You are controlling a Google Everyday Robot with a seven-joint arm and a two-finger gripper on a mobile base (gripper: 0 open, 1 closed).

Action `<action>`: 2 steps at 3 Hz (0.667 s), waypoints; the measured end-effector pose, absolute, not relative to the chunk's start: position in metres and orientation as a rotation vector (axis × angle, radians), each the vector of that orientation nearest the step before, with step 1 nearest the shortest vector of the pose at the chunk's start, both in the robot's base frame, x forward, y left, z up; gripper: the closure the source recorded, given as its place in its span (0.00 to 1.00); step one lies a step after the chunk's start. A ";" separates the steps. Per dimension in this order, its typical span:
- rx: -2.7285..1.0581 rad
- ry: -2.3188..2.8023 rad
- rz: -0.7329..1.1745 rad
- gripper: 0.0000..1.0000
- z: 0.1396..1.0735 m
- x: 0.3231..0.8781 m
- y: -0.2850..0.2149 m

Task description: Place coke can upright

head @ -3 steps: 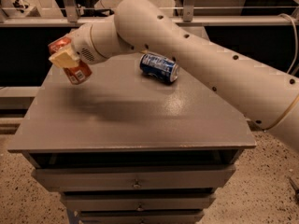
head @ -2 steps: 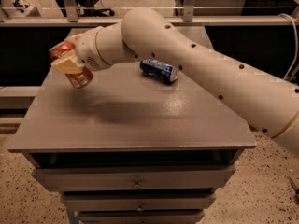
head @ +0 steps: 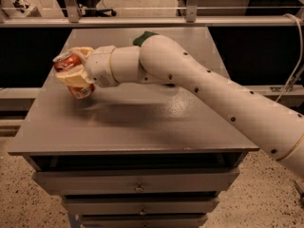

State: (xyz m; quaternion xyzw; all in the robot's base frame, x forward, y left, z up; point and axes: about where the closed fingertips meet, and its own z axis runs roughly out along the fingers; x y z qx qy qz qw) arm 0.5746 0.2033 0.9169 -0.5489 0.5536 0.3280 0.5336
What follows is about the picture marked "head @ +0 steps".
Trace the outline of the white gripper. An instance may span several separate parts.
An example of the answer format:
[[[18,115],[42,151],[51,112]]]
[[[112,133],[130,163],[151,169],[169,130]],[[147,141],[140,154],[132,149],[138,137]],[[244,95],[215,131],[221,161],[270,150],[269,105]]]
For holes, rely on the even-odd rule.
[[[72,47],[72,62],[75,65],[66,71],[57,72],[56,77],[65,86],[87,87],[93,83],[99,87],[118,86],[111,68],[111,56],[114,46]]]

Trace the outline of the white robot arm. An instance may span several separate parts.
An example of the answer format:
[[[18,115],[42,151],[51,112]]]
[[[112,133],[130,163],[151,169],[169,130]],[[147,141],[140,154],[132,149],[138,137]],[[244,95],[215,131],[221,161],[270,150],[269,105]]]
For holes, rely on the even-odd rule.
[[[173,39],[153,32],[131,47],[73,47],[53,59],[56,77],[74,96],[91,86],[169,83],[210,106],[283,166],[304,178],[304,116],[197,62]]]

